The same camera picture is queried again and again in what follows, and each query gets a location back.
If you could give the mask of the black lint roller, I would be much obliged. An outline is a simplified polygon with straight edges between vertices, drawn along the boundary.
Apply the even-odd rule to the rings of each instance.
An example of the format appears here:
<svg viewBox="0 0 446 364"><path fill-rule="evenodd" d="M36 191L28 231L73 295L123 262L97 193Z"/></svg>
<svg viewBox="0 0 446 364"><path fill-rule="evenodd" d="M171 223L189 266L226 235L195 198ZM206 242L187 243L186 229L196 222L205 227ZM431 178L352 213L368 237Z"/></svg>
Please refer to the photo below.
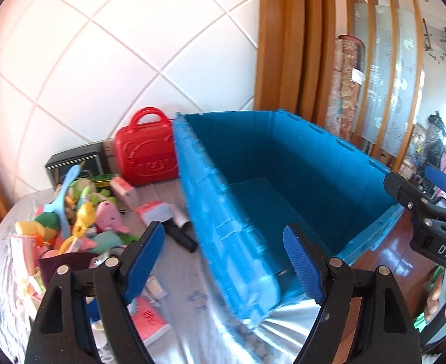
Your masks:
<svg viewBox="0 0 446 364"><path fill-rule="evenodd" d="M165 233L173 238L179 246L194 253L198 243L192 235L191 220L176 205L168 203L168 206L172 216L162 222Z"/></svg>

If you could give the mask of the red and white booklet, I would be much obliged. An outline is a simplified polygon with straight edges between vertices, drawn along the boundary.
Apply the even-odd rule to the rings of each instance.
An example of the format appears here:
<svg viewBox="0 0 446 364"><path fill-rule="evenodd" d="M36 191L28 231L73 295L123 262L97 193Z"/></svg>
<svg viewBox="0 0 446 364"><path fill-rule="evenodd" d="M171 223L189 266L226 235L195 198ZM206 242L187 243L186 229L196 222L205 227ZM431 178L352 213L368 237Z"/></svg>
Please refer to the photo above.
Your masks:
<svg viewBox="0 0 446 364"><path fill-rule="evenodd" d="M135 311L131 315L132 322L145 346L160 339L170 330L170 324L143 297L133 301Z"/></svg>

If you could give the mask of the green yellow plush toy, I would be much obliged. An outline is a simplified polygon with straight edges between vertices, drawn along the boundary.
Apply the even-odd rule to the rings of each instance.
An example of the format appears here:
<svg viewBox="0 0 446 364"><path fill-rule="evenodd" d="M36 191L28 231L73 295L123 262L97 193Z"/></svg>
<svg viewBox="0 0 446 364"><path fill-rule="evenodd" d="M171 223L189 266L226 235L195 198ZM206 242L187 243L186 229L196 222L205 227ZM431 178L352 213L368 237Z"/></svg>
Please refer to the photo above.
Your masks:
<svg viewBox="0 0 446 364"><path fill-rule="evenodd" d="M53 245L61 231L61 224L55 213L44 212L31 221L17 221L15 231L18 235L34 238L39 246Z"/></svg>

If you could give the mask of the blue plastic tongs toy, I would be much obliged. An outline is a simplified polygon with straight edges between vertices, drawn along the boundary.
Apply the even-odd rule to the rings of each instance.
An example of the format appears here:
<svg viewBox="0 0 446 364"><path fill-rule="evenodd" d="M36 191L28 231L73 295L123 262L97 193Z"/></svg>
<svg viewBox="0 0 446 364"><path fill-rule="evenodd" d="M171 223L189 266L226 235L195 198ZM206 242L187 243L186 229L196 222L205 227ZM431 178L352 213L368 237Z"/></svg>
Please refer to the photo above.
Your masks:
<svg viewBox="0 0 446 364"><path fill-rule="evenodd" d="M54 201L43 207L44 212L54 213L57 215L61 226L61 235L64 239L67 239L70 236L70 224L65 215L65 197L71 183L76 180L80 174L80 171L81 167L79 164L72 166L68 170Z"/></svg>

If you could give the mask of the striped white tablecloth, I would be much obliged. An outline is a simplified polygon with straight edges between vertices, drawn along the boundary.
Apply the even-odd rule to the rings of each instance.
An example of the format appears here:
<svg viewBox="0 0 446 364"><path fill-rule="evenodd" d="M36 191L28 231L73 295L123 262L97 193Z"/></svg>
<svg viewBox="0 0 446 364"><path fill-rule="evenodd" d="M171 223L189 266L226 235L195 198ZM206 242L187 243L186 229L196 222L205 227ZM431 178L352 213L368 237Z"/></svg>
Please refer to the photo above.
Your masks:
<svg viewBox="0 0 446 364"><path fill-rule="evenodd" d="M9 360L24 361L30 319L19 300L10 250L18 220L28 220L53 191L27 189L0 224L0 349ZM215 286L199 252L189 253L171 238L153 273L166 293L155 309L169 330L150 344L156 363L292 363L319 312L312 300L301 299L271 313L249 329L235 319Z"/></svg>

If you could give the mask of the red toy suitcase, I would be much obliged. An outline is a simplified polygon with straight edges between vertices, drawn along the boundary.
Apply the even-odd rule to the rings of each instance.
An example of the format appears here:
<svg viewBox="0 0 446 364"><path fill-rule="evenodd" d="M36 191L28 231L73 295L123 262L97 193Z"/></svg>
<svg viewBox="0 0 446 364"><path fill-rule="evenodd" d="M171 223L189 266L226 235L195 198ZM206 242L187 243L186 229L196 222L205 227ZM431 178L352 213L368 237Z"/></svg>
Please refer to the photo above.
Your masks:
<svg viewBox="0 0 446 364"><path fill-rule="evenodd" d="M115 134L121 177L133 187L178 177L172 121L159 109L146 107Z"/></svg>

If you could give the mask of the pink pig plush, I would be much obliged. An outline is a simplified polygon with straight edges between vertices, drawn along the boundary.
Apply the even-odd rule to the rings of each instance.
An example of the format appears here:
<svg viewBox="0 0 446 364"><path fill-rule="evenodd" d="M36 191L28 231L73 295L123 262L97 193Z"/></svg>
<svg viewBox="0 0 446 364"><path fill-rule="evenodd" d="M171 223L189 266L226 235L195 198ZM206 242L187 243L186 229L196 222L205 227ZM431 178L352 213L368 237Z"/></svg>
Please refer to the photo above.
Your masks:
<svg viewBox="0 0 446 364"><path fill-rule="evenodd" d="M130 233L129 228L124 225L118 207L111 201L99 203L95 211L95 225L99 232Z"/></svg>

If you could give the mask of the black and gold box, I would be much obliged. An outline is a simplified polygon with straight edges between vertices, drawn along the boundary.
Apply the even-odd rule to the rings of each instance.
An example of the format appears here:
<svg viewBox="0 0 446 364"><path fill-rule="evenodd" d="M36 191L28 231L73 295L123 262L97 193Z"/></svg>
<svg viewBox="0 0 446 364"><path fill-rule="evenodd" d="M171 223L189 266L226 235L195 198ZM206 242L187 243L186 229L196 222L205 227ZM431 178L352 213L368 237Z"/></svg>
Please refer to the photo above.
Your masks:
<svg viewBox="0 0 446 364"><path fill-rule="evenodd" d="M92 177L109 174L111 169L101 142L65 150L47 161L44 168L54 188L64 181L69 169L80 166L79 177Z"/></svg>

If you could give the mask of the rolled patterned carpet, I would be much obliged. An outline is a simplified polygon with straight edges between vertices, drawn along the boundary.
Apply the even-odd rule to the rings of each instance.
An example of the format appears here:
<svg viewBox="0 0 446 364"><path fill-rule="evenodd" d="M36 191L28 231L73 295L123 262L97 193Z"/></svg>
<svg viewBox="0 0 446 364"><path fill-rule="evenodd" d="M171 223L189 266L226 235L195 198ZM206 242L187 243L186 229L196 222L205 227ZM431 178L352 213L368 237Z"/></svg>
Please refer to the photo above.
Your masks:
<svg viewBox="0 0 446 364"><path fill-rule="evenodd" d="M365 46L361 39L353 35L338 36L325 128L348 142L351 142L359 92L364 81L364 56Z"/></svg>

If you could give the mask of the yellow duck snowball tongs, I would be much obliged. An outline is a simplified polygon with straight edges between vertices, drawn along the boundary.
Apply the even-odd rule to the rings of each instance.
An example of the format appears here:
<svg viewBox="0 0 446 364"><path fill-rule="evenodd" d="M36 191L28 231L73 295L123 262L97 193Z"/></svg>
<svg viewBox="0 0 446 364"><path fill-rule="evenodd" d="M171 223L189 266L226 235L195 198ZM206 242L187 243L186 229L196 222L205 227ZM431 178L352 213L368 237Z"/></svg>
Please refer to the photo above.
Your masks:
<svg viewBox="0 0 446 364"><path fill-rule="evenodd" d="M95 208L90 201L78 209L76 221L71 230L71 235L63 241L58 249L58 254L78 252L81 249L84 235L88 228L95 222Z"/></svg>

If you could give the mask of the blue plastic storage crate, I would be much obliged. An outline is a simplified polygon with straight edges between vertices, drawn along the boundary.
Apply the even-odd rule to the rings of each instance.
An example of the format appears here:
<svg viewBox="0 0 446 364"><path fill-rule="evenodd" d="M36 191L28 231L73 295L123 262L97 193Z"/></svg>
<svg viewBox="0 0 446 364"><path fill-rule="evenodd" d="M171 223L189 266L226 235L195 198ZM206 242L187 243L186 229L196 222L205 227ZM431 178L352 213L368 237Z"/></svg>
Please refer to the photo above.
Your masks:
<svg viewBox="0 0 446 364"><path fill-rule="evenodd" d="M383 164L282 109L180 115L173 134L196 239L227 307L250 328L304 297L287 225L352 264L401 217Z"/></svg>

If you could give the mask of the pink tissue pack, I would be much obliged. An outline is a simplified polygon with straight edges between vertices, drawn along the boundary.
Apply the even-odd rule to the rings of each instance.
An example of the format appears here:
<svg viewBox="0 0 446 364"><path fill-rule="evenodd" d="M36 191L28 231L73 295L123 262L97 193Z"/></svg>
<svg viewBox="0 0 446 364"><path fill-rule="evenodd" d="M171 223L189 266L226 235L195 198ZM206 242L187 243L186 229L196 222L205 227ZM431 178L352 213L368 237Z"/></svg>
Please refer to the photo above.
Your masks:
<svg viewBox="0 0 446 364"><path fill-rule="evenodd" d="M110 189L130 211L134 211L140 204L136 189L120 176L113 177L110 182Z"/></svg>

